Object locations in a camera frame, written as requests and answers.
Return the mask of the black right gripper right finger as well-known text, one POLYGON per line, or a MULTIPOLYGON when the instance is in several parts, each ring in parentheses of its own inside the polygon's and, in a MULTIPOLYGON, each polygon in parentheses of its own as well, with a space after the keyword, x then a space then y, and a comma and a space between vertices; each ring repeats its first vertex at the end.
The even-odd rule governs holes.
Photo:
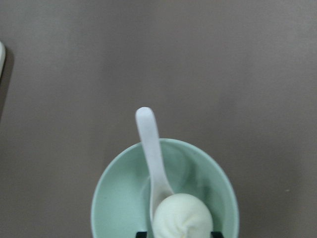
POLYGON ((224 238, 223 234, 221 232, 211 232, 211 238, 224 238))

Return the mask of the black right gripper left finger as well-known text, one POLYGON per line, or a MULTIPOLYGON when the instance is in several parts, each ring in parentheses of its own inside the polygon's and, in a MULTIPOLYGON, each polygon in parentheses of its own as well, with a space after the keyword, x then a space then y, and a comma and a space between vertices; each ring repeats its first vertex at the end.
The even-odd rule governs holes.
POLYGON ((135 238, 147 238, 147 232, 144 232, 144 231, 142 231, 142 232, 136 232, 136 236, 135 236, 135 238))

